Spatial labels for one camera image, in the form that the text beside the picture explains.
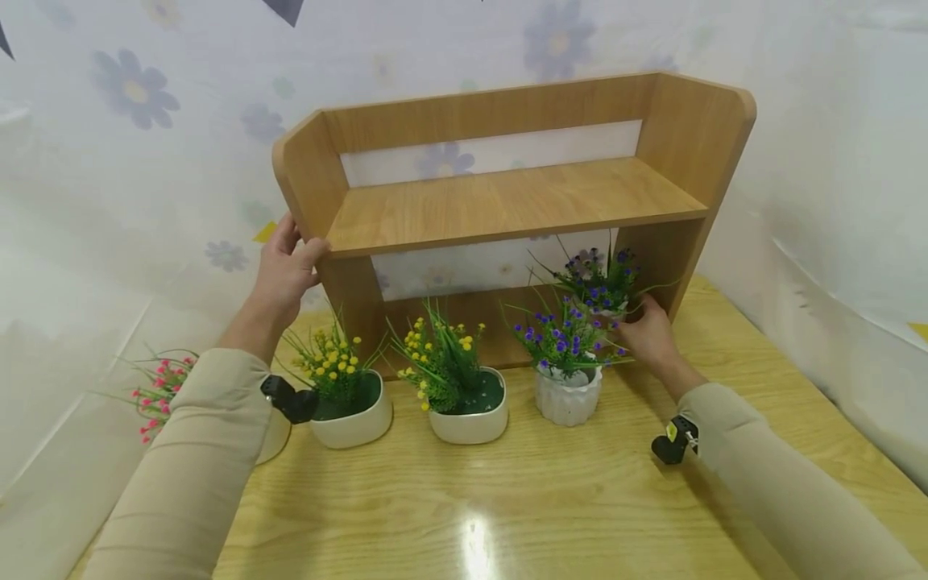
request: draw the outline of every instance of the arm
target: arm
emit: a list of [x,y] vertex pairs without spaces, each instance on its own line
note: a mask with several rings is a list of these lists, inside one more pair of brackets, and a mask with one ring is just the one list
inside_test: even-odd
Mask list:
[[700,375],[677,351],[664,311],[650,297],[644,303],[644,316],[621,329],[623,338],[699,427],[702,462],[800,578],[928,579],[854,496],[744,399]]
[[249,299],[194,366],[103,528],[85,580],[207,580],[261,451],[271,406],[260,386],[328,244],[287,215],[262,250]]

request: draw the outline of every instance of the hand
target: hand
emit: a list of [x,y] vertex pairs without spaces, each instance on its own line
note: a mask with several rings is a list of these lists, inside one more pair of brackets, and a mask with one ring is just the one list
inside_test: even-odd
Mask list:
[[290,212],[284,214],[261,249],[261,264],[251,296],[245,302],[269,316],[283,332],[300,313],[300,299],[319,283],[316,262],[329,251],[329,243],[312,238],[297,248],[300,230]]
[[648,367],[679,357],[670,319],[661,305],[650,294],[644,294],[641,296],[641,308],[644,314],[638,322],[619,325],[618,333],[623,345]]
[[251,295],[216,346],[254,354],[270,365],[280,336],[300,313],[300,299],[319,283],[316,262],[329,251],[324,239],[297,248],[299,241],[300,231],[287,213],[261,249]]
[[680,354],[674,342],[670,319],[649,294],[641,297],[644,315],[638,322],[619,325],[619,336],[638,361],[648,367],[674,402],[696,387],[708,382]]

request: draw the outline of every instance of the shelf board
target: shelf board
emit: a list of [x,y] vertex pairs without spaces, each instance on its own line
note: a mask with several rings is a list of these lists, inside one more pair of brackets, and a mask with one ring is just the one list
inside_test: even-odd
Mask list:
[[[562,296],[562,293],[550,286],[535,288],[544,297],[545,302],[552,306],[552,311],[553,308],[558,307],[555,302]],[[553,290],[557,292],[557,297],[552,292]],[[481,322],[486,325],[478,346],[482,365],[493,368],[512,368],[524,367],[532,361],[504,322],[500,304],[516,304],[521,308],[536,312],[542,304],[534,288],[507,288],[433,297],[432,304],[436,302],[449,322],[463,324],[468,331],[476,331],[477,325]],[[391,301],[384,303],[384,307],[386,316],[393,327],[403,335],[409,329],[407,321],[414,321],[418,316],[425,316],[421,298]],[[511,324],[523,323],[525,313],[507,308],[506,317]],[[398,370],[408,366],[408,362],[396,351],[389,349],[384,358],[375,363],[374,368],[385,379],[395,379],[394,369]]]
[[701,218],[706,207],[635,157],[459,175],[345,194],[333,257]]

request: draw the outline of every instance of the person's left hand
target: person's left hand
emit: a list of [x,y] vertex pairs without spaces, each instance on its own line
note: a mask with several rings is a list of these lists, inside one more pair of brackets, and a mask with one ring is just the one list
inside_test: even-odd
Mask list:
[[329,242],[311,238],[297,248],[300,231],[290,212],[277,224],[261,249],[261,264],[246,307],[270,316],[282,332],[300,313],[300,299],[319,283],[316,262],[329,251]]

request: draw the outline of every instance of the potted plant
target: potted plant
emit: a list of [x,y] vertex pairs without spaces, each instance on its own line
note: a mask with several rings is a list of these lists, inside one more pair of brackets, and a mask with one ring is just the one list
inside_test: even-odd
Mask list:
[[319,394],[319,407],[309,421],[316,439],[330,449],[357,447],[379,439],[393,423],[393,403],[383,388],[383,377],[371,365],[382,354],[378,347],[368,360],[361,361],[354,346],[334,316],[328,330],[319,329],[303,342],[294,332],[284,340],[297,352],[293,364],[305,379],[290,371]]
[[393,347],[409,364],[397,374],[416,386],[439,439],[456,445],[495,440],[509,423],[509,403],[503,376],[480,366],[477,347],[486,326],[481,323],[470,334],[463,324],[450,324],[428,300],[425,314],[403,338],[390,325]]
[[634,262],[635,254],[630,249],[613,254],[610,243],[605,254],[597,248],[580,251],[567,261],[563,272],[538,263],[554,278],[555,287],[575,299],[579,309],[618,323],[628,313],[632,288],[641,271],[641,266]]
[[509,307],[525,313],[525,321],[512,331],[537,373],[535,406],[552,423],[573,427],[596,411],[602,367],[620,362],[625,349],[609,342],[603,323],[577,308],[571,296],[558,302],[556,315],[544,300],[544,312]]
[[[148,445],[154,441],[171,418],[171,402],[183,388],[199,358],[193,351],[172,349],[152,353],[149,359],[126,361],[147,379],[145,386],[132,391],[135,410],[145,420],[145,424],[139,428],[142,444]],[[276,457],[289,438],[290,422],[280,411],[272,409],[271,422],[255,465]]]

